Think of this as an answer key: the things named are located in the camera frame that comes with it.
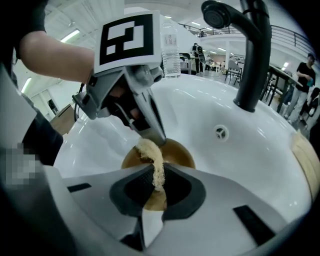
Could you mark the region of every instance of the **faucet spout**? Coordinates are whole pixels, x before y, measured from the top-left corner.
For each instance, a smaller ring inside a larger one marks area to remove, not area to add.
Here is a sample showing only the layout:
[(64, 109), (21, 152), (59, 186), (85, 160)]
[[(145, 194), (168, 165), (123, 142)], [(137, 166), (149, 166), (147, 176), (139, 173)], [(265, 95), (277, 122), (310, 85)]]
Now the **faucet spout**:
[(243, 13), (233, 7), (205, 1), (201, 10), (210, 26), (221, 29), (232, 25), (246, 37), (243, 75), (233, 102), (254, 112), (267, 79), (271, 52), (271, 26), (267, 6), (262, 0), (240, 0)]

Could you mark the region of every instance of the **sponge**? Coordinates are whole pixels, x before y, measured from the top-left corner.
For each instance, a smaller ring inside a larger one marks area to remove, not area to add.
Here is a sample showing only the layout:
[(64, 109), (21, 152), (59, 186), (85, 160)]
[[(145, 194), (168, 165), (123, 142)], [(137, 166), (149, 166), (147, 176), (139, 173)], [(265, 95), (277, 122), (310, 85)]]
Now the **sponge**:
[(141, 154), (141, 158), (151, 159), (153, 161), (154, 171), (152, 184), (156, 191), (163, 191), (165, 170), (164, 159), (160, 148), (153, 141), (147, 138), (140, 138), (135, 147)]

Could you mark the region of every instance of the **sink basin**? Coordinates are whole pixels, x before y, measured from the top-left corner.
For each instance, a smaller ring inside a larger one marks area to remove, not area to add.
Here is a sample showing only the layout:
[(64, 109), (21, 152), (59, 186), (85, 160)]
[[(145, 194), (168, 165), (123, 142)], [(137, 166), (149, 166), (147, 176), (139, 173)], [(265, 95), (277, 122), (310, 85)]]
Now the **sink basin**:
[[(288, 223), (306, 214), (311, 195), (291, 152), (296, 132), (261, 101), (237, 107), (237, 89), (182, 74), (151, 87), (166, 136), (191, 153), (197, 170), (231, 179), (273, 207)], [(63, 178), (119, 170), (139, 135), (115, 116), (78, 120), (54, 163)]]

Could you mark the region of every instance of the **black shirt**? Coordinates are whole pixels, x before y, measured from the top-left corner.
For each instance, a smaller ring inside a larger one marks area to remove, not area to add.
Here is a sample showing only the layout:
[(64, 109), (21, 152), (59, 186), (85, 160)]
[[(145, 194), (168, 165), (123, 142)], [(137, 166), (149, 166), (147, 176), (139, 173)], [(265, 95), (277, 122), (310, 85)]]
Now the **black shirt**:
[[(315, 71), (314, 71), (312, 68), (308, 68), (308, 66), (307, 66), (306, 63), (301, 62), (301, 63), (299, 64), (299, 66), (298, 66), (298, 68), (297, 68), (296, 71), (297, 71), (297, 72), (299, 71), (301, 74), (306, 74), (306, 75), (309, 75), (310, 77), (312, 77), (312, 79), (313, 79), (313, 85), (315, 85), (315, 82), (316, 82), (316, 73), (315, 73)], [(307, 80), (305, 77), (299, 77), (298, 82), (303, 85), (303, 87), (301, 87), (300, 85), (297, 84), (295, 87), (296, 87), (298, 90), (300, 90), (300, 91), (302, 91), (302, 92), (304, 92), (304, 93), (309, 92), (309, 87), (310, 87), (310, 86), (307, 85), (308, 80)]]
[(194, 57), (199, 57), (199, 54), (196, 53), (196, 50), (197, 50), (197, 46), (194, 45), (194, 46), (192, 47), (192, 51), (194, 51)]
[[(5, 38), (1, 41), (0, 62), (3, 63), (9, 76), (17, 86), (16, 76), (12, 71), (13, 50), (15, 48), (16, 56), (20, 58), (19, 44), (21, 39), (30, 32), (45, 31), (45, 7), (48, 0), (31, 1), (6, 1), (7, 13), (0, 15), (1, 28)], [(36, 111), (36, 117), (31, 123), (23, 139), (24, 147), (39, 156), (44, 165), (53, 165), (56, 156), (63, 143), (63, 137), (56, 132), (41, 112), (34, 107), (32, 101), (24, 96), (27, 102)]]

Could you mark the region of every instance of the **water bottle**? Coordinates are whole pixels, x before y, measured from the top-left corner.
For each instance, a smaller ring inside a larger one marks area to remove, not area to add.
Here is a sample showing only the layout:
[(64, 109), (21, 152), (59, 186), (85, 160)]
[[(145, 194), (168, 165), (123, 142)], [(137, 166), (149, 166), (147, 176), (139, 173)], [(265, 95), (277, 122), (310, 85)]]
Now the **water bottle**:
[(162, 24), (162, 60), (165, 78), (177, 78), (181, 75), (180, 55), (177, 44), (178, 31), (173, 22), (165, 18)]

